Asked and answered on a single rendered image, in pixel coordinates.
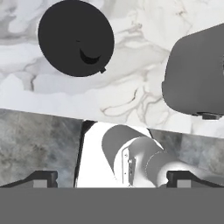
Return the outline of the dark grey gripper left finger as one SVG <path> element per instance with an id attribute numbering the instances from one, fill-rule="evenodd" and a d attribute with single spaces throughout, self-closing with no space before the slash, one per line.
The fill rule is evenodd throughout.
<path id="1" fill-rule="evenodd" d="M 27 178 L 20 179 L 7 185 L 1 185 L 1 188 L 57 188 L 57 179 L 57 171 L 34 171 Z"/>

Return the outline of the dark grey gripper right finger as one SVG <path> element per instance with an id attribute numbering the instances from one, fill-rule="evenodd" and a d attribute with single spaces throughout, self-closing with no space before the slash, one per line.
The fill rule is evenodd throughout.
<path id="1" fill-rule="evenodd" d="M 190 171 L 168 171 L 166 173 L 169 188 L 224 188 L 224 178 L 215 176 L 198 177 Z"/>

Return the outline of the black round blender lid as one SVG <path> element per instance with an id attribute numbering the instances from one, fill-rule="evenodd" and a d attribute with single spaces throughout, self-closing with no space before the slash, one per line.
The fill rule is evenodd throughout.
<path id="1" fill-rule="evenodd" d="M 92 4 L 62 0 L 49 7 L 40 19 L 38 44 L 58 71 L 88 77 L 106 71 L 115 37 L 107 18 Z"/>

